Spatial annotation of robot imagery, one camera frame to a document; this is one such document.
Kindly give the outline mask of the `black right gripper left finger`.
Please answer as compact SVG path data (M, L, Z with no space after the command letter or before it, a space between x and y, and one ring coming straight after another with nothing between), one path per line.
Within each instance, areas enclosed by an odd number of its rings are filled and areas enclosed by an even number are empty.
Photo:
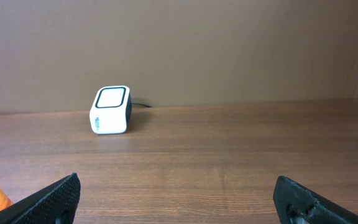
M72 224L80 201L76 173L0 211L0 224Z

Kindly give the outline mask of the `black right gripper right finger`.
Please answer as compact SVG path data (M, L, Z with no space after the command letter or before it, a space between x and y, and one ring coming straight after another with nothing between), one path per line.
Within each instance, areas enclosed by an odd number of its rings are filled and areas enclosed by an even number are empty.
M358 224L355 213L282 175L275 184L273 202L281 223Z

